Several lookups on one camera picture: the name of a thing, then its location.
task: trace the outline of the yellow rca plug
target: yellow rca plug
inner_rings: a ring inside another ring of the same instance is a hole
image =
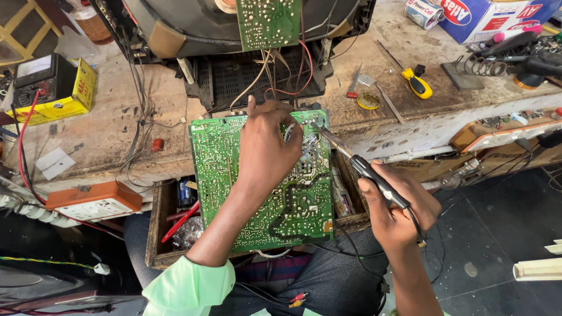
[[[302,305],[302,302],[306,301],[306,299],[296,300],[293,304],[289,305],[289,308],[299,307]]]
[[[427,99],[433,94],[429,84],[427,84],[427,82],[425,82],[422,78],[416,76],[412,71],[412,68],[404,69],[402,76],[410,82],[410,88],[412,88],[412,91],[414,91],[418,97]]]

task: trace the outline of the hand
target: hand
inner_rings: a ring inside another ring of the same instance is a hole
[[[290,115],[293,107],[279,101],[267,101],[256,106],[253,96],[248,98],[248,120],[240,131],[238,189],[259,202],[291,172],[302,155],[300,125],[294,127],[285,143],[280,124],[288,127],[297,121]]]
[[[410,202],[422,231],[435,224],[441,204],[408,171],[383,165],[379,160],[373,160],[371,167]],[[361,178],[358,183],[369,204],[373,233],[385,251],[402,250],[416,244],[418,233],[409,213],[397,207],[389,208],[372,181]]]

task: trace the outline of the orange extension board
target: orange extension board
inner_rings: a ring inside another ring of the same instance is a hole
[[[45,207],[75,219],[98,221],[137,213],[141,206],[142,196],[121,182],[109,181],[51,192]]]

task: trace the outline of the pink marker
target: pink marker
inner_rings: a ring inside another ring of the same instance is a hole
[[[537,24],[537,25],[533,25],[533,26],[526,26],[526,27],[524,27],[522,29],[518,29],[518,30],[501,31],[501,32],[499,32],[499,33],[497,33],[496,35],[493,36],[493,41],[496,42],[496,43],[499,43],[502,40],[512,38],[512,37],[516,36],[517,34],[521,34],[523,32],[527,32],[527,31],[533,31],[537,34],[540,34],[542,32],[542,25]]]

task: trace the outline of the red pen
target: red pen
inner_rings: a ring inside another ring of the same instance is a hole
[[[166,242],[168,241],[168,239],[170,239],[170,237],[172,237],[172,235],[183,225],[183,223],[185,223],[185,221],[193,214],[195,213],[196,210],[199,209],[199,200],[197,200],[197,202],[195,202],[195,204],[193,204],[193,206],[189,209],[189,211],[183,215],[182,218],[180,218],[173,226],[172,228],[170,228],[170,230],[164,235],[164,237],[162,238],[161,242]]]

